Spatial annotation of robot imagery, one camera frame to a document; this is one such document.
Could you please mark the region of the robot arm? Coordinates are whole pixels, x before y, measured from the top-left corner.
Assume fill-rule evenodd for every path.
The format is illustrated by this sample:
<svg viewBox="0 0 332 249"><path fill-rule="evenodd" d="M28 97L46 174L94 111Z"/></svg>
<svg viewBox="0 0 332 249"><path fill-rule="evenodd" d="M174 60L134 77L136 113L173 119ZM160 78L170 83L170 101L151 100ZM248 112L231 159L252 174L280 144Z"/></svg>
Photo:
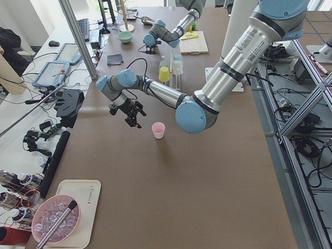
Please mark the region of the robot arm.
<svg viewBox="0 0 332 249"><path fill-rule="evenodd" d="M126 69L114 76L102 76L96 87L112 102L110 113L121 110L131 127L138 125L139 102L130 100L126 89L137 89L176 110L177 125L197 134L210 128L221 110L222 101L233 90L273 42L300 38L308 1L259 1L248 18L248 26L228 54L213 68L205 85L191 96L159 83L146 75Z"/></svg>
<svg viewBox="0 0 332 249"><path fill-rule="evenodd" d="M149 30L149 33L144 36L143 43L146 47L144 53L156 54L155 48L161 43L158 39L166 42L172 48L176 48L179 44L179 39L188 31L191 25L201 17L203 10L203 3L201 1L183 0L175 2L187 9L188 14L181 19L172 31L166 28L166 24L162 20L157 19Z"/></svg>

